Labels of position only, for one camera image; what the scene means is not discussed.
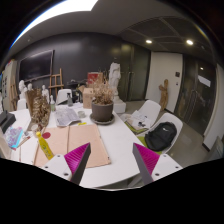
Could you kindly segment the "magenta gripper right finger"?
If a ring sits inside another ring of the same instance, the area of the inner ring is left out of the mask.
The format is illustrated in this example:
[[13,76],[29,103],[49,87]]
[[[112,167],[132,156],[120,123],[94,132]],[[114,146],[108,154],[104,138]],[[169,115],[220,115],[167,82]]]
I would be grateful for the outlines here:
[[152,172],[159,160],[160,155],[137,143],[133,144],[133,155],[137,162],[143,183],[145,185],[152,183]]

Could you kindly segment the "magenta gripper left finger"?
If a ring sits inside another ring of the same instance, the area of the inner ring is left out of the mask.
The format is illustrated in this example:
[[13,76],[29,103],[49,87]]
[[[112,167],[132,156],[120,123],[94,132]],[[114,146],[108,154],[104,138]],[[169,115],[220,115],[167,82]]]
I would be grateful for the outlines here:
[[91,154],[91,145],[86,143],[67,153],[64,158],[72,172],[71,182],[79,185]]

